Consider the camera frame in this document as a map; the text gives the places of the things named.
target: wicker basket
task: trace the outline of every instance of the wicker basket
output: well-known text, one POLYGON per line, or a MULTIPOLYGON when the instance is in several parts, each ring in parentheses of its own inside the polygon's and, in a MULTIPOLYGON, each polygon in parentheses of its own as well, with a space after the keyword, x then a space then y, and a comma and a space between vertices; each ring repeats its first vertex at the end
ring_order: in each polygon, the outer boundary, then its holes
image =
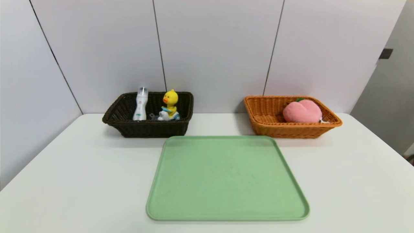
MULTIPOLYGON (((165 92, 149 92, 148 102, 145 106, 147 119, 149 114, 158 115, 165 92)), ((194 98, 190 92, 177 92, 178 103, 176 104, 180 120, 171 121, 133 121, 135 109, 137 108, 137 93, 122 94, 106 111, 102 121, 116 128, 126 138, 168 138, 171 136, 183 136, 187 131, 188 122, 193 115, 194 98)))
POLYGON ((244 98, 250 122, 257 135, 273 138, 317 138, 342 125, 341 119, 319 100, 307 96, 248 96, 244 98), (324 121, 329 123, 287 123, 283 109, 298 98, 314 101, 322 110, 324 121))

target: panel seam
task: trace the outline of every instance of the panel seam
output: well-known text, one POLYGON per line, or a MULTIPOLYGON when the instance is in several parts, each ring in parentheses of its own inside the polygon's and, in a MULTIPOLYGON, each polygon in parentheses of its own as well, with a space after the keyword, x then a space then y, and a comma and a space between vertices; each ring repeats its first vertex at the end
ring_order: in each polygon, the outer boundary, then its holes
POLYGON ((63 74, 62 68, 60 68, 60 65, 59 65, 59 63, 58 63, 58 61, 57 61, 57 59, 56 59, 56 56, 55 56, 55 54, 54 54, 54 52, 53 52, 53 50, 52 50, 51 45, 49 44, 49 41, 48 41, 48 39, 47 39, 47 37, 46 37, 46 34, 45 34, 45 31, 43 30, 42 25, 40 24, 39 18, 37 17, 36 11, 34 10, 34 7, 33 7, 33 4, 32 4, 32 2, 31 2, 31 0, 29 0, 29 2, 30 2, 30 5, 31 5, 31 8, 32 8, 32 10, 33 10, 34 16, 36 17, 37 23, 38 23, 38 24, 39 24, 39 26, 40 26, 40 30, 42 30, 43 36, 45 37, 45 40, 46 40, 46 43, 48 43, 48 46, 49 46, 49 49, 50 49, 50 51, 51 51, 51 53, 52 53, 52 55, 53 55, 53 58, 55 59, 55 62, 56 62, 56 64, 58 65, 58 68, 59 68, 59 70, 60 70, 60 73, 62 74, 63 79, 65 80, 66 85, 67 85, 67 87, 69 88, 69 91, 70 91, 70 93, 72 94, 73 99, 75 100, 76 105, 78 106, 80 113, 83 115, 84 113, 82 112, 82 109, 80 108, 79 103, 78 103, 78 101, 76 100, 75 95, 73 94, 73 91, 72 91, 72 89, 70 88, 69 83, 67 82, 65 75, 63 74))
POLYGON ((162 74, 164 76, 165 91, 167 91, 167 81, 165 80, 164 62, 163 62, 163 59, 162 59, 161 42, 159 40, 158 23, 157 23, 157 20, 156 20, 154 0, 152 0, 152 7, 154 8, 155 27, 156 27, 156 34, 157 34, 157 37, 158 37, 159 54, 161 56, 161 66, 162 66, 162 74))
POLYGON ((267 85, 267 79, 269 78, 270 66, 272 65, 272 59, 273 59, 274 48, 275 48, 275 46, 276 46, 277 35, 278 35, 278 33, 279 33, 279 29, 280 29, 280 22, 282 21, 282 14, 283 14, 284 3, 285 3, 285 0, 283 0, 283 3, 282 3, 282 9, 281 9, 281 11, 280 11, 279 23, 277 24, 276 36, 274 37, 273 50, 272 50, 272 55, 271 55, 271 57, 270 57, 269 69, 267 70, 266 81, 265 81, 265 87, 263 88, 263 95, 265 95, 265 90, 266 90, 266 85, 267 85))

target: green tray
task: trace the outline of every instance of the green tray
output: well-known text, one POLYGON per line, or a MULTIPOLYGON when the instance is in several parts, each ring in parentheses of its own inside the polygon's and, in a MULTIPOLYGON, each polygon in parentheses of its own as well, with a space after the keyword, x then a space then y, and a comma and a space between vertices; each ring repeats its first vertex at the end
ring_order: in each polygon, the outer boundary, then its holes
POLYGON ((160 221, 292 221, 309 205, 267 136, 166 140, 147 202, 160 221))

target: white table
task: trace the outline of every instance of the white table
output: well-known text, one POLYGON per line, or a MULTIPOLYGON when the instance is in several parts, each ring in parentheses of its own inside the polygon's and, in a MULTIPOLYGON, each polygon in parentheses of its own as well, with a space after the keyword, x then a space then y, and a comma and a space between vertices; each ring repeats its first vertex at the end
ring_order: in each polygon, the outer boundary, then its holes
MULTIPOLYGON (((145 212, 165 139, 78 118, 0 192, 1 233, 414 232, 414 167, 347 114, 318 139, 276 139, 310 215, 297 222, 157 222, 145 212)), ((245 114, 194 114, 187 135, 252 135, 245 114)))

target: plush peach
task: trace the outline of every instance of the plush peach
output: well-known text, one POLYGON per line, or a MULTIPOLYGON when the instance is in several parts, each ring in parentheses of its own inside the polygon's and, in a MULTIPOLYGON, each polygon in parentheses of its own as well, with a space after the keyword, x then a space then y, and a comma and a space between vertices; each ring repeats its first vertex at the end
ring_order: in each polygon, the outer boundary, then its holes
POLYGON ((318 123, 322 112, 312 100, 301 100, 288 104, 283 110, 286 122, 318 123))

